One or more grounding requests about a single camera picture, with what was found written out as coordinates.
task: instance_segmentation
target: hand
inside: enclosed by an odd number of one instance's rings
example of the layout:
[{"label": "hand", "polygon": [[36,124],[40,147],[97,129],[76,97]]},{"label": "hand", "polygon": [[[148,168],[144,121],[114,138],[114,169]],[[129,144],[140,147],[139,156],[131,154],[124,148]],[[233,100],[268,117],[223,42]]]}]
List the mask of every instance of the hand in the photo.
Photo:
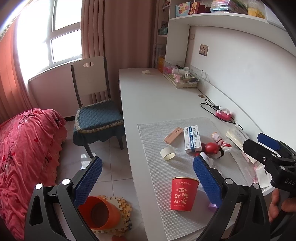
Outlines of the hand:
[{"label": "hand", "polygon": [[[279,189],[275,189],[271,194],[271,204],[268,211],[270,223],[279,215],[279,208],[277,207],[279,195]],[[296,197],[288,198],[283,201],[281,209],[287,213],[296,212]]]}]

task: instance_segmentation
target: baseboard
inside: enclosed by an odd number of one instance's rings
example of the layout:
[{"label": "baseboard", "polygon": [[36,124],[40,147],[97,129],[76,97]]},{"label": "baseboard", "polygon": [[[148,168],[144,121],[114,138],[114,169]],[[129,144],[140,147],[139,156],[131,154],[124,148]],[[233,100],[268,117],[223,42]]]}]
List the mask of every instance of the baseboard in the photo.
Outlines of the baseboard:
[{"label": "baseboard", "polygon": [[75,120],[75,116],[69,116],[69,117],[65,117],[66,121],[74,121]]}]

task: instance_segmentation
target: placemat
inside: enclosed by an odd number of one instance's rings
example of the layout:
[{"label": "placemat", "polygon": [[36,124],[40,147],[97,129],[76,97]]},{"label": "placemat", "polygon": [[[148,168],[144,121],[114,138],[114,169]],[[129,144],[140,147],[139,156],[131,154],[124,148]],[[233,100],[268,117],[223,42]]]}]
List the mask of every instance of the placemat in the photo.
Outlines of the placemat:
[{"label": "placemat", "polygon": [[[197,176],[193,171],[194,156],[186,153],[184,150],[184,135],[180,135],[172,143],[176,156],[169,161],[164,161],[160,155],[160,151],[169,146],[163,140],[176,127],[184,128],[193,125],[198,125],[202,143],[213,142],[212,133],[219,132],[209,118],[203,117],[138,124],[160,216],[168,241],[204,228],[213,215],[207,209],[209,200],[201,184],[198,187],[191,212],[180,212],[170,209],[172,178],[197,178]],[[217,166],[218,170],[222,171],[224,178],[230,177],[239,185],[247,185],[244,176],[230,153],[226,153],[223,157],[215,160],[214,165]],[[196,235],[191,234],[188,236],[188,239],[184,237],[183,240],[192,241],[199,234],[200,232],[197,232]]]}]

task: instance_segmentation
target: power cord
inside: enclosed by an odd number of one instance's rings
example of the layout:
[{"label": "power cord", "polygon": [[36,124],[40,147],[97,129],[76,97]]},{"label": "power cord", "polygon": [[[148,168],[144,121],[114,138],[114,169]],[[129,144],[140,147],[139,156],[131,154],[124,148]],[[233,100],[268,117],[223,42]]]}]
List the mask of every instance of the power cord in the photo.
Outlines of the power cord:
[{"label": "power cord", "polygon": [[209,100],[209,99],[205,99],[205,103],[200,103],[200,106],[201,106],[204,110],[206,110],[207,112],[209,112],[210,114],[212,114],[213,116],[215,116],[216,118],[218,118],[219,120],[224,121],[224,122],[228,122],[228,123],[231,123],[231,124],[234,124],[234,125],[238,125],[238,126],[243,130],[243,128],[242,128],[239,124],[236,124],[236,123],[235,123],[235,121],[234,121],[234,119],[233,119],[232,117],[231,117],[231,119],[232,119],[233,121],[226,121],[226,120],[223,120],[223,119],[221,119],[220,117],[216,116],[214,113],[212,113],[212,112],[210,112],[209,110],[207,110],[206,108],[204,108],[203,105],[207,105],[207,106],[211,107],[211,108],[212,108],[213,110],[215,110],[215,111],[219,110],[220,107],[219,107],[218,105],[216,105],[214,102],[212,102],[211,100]]}]

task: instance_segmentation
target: blue gripper pad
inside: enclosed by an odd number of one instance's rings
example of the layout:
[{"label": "blue gripper pad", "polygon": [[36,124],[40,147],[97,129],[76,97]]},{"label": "blue gripper pad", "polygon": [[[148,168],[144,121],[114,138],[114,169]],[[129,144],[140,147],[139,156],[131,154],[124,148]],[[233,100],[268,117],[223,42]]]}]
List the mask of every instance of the blue gripper pad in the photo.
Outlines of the blue gripper pad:
[{"label": "blue gripper pad", "polygon": [[269,148],[271,148],[272,150],[279,150],[281,147],[279,145],[279,142],[275,139],[272,139],[271,137],[263,134],[263,133],[260,133],[257,137],[258,141],[260,143],[262,143],[263,145],[265,146],[268,146]]},{"label": "blue gripper pad", "polygon": [[78,207],[84,204],[87,197],[89,196],[92,188],[98,180],[103,169],[103,163],[101,158],[97,157],[96,161],[88,168],[87,172],[77,185],[75,190],[74,205]]},{"label": "blue gripper pad", "polygon": [[203,189],[210,202],[220,207],[222,200],[221,187],[211,174],[208,164],[203,160],[202,157],[197,156],[193,160],[193,170],[197,175],[198,180],[202,184]]}]

